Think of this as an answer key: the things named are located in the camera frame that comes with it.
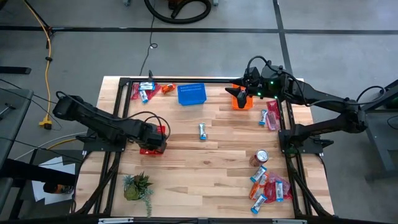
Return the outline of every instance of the wooden tabletop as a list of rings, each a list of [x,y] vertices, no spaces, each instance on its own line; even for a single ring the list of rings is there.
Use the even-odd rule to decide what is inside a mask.
[[[119,78],[104,77],[97,104],[99,109],[113,112]],[[119,166],[113,217],[146,216],[144,202],[128,202],[123,197],[123,176],[142,171],[153,183],[150,186],[155,192],[151,197],[153,217],[294,217],[291,200],[263,205],[258,215],[250,211],[254,201],[249,200],[252,187],[249,177],[257,171],[249,165],[250,156],[258,149],[265,149],[269,153],[265,164],[268,171],[288,180],[286,163],[280,153],[277,132],[258,125],[260,111],[266,108],[267,99],[254,98],[254,108],[236,111],[231,107],[231,95],[224,90],[226,86],[206,84],[207,101],[203,105],[180,105],[177,90],[166,95],[159,92],[146,105],[140,100],[131,101],[129,114],[144,110],[154,112],[170,123],[172,132],[161,156],[140,155],[137,144],[127,144]],[[293,111],[296,123],[313,122],[310,108],[293,105]],[[137,116],[138,119],[146,117],[148,115]],[[199,123],[206,124],[206,141],[199,140]],[[103,157],[103,152],[93,152],[82,165],[76,188],[77,209],[97,187]],[[323,207],[333,213],[319,158],[304,154],[303,164],[308,188]],[[105,207],[108,186],[104,190],[101,211]],[[304,212],[301,190],[298,190],[298,199]]]

